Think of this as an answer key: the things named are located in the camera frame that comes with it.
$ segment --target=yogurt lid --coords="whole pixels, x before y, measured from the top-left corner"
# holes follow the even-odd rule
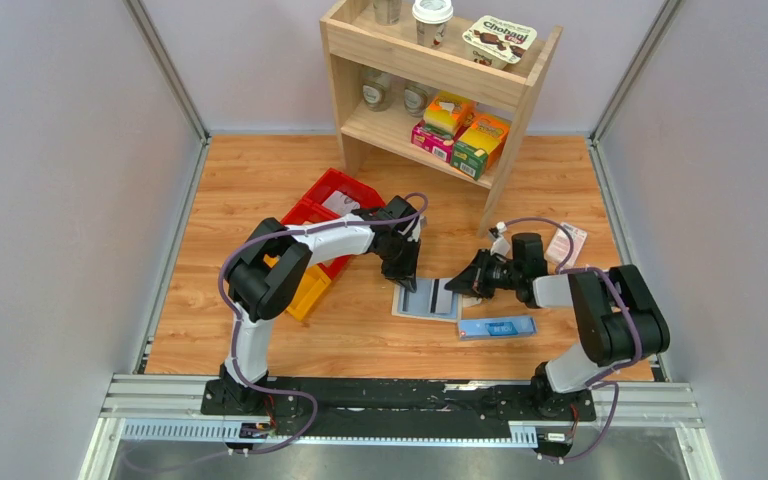
[[[452,0],[416,0],[413,17],[422,23],[445,23],[455,16]]]
[[[537,38],[537,30],[485,15],[463,34],[466,43],[508,63],[520,61]]]

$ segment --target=white cup lid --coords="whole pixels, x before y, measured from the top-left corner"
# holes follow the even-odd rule
[[[452,0],[415,0],[413,17],[422,23],[444,23],[455,16]]]

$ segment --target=green box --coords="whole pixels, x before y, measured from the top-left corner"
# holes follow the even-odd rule
[[[481,175],[484,175],[488,158],[490,155],[483,148],[476,149],[472,145],[457,142],[452,152],[452,166],[469,175],[473,180],[478,180]]]

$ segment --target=wooden table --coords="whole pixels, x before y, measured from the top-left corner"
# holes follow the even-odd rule
[[[328,167],[340,165],[333,136],[213,139],[147,373],[216,374],[228,353],[231,312],[216,291],[219,266],[265,217],[282,217]],[[373,149],[357,178],[387,200],[422,191],[431,200],[418,275],[451,277],[489,241],[475,237],[486,190]],[[619,264],[599,187],[580,137],[528,137],[497,208],[498,220],[540,215],[588,231],[579,265]],[[521,225],[544,242],[554,228]],[[569,309],[534,310],[513,292],[464,310],[465,318],[529,313],[537,335],[461,342],[449,323],[394,317],[393,285],[375,255],[352,259],[305,323],[276,320],[270,373],[296,376],[527,379],[577,341]],[[645,362],[618,378],[651,380]]]

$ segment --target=wooden shelf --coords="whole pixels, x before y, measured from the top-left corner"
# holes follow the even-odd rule
[[[497,220],[494,210],[516,162],[563,28],[552,29],[545,41],[535,40],[523,58],[507,71],[467,58],[462,34],[473,23],[452,18],[446,26],[443,43],[438,48],[426,48],[416,44],[416,20],[410,3],[402,4],[397,24],[379,25],[370,0],[338,0],[322,17],[319,26],[343,170],[356,174],[366,158],[367,147],[374,145],[488,188],[490,193],[478,228],[481,236]],[[418,119],[405,112],[398,92],[393,105],[383,112],[373,112],[363,104],[363,65],[513,112],[511,131],[496,164],[475,181],[412,145],[410,133]]]
[[[474,185],[480,185],[484,188],[493,186],[495,165],[478,180],[473,180],[448,163],[410,143],[411,130],[419,120],[419,118],[408,114],[402,97],[395,95],[393,104],[383,112],[373,112],[361,102],[340,128],[340,131],[344,135],[383,148]]]

